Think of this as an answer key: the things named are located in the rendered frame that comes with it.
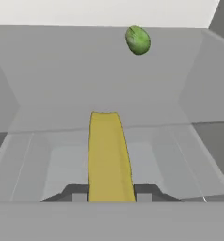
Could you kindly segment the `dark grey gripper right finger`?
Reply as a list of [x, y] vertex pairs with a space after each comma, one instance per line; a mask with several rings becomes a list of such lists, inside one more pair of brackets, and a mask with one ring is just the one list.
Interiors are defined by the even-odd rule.
[[163, 193], [157, 184], [134, 184], [136, 202], [182, 201]]

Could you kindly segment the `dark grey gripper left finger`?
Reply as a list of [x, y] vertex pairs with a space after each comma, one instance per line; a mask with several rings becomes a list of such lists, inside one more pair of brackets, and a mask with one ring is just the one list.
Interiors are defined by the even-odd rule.
[[62, 192], [42, 202], [88, 202], [89, 184], [67, 184]]

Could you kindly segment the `yellow butter stick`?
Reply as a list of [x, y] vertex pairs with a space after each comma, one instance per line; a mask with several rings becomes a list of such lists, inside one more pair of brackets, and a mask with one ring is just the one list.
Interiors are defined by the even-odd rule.
[[93, 112], [88, 139], [90, 202], [135, 202], [131, 163], [120, 116]]

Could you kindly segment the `grey fridge interior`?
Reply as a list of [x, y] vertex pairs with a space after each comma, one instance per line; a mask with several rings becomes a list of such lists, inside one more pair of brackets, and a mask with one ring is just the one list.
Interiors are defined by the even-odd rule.
[[88, 184], [93, 112], [120, 116], [133, 188], [224, 201], [224, 40], [149, 34], [137, 56], [121, 27], [0, 26], [0, 201]]

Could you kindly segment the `green round vegetable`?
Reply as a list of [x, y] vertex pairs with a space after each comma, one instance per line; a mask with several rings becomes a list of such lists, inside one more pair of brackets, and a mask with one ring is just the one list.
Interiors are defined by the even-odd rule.
[[147, 53], [151, 47], [149, 34], [137, 25], [132, 25], [127, 28], [125, 41], [130, 51], [135, 55], [143, 55]]

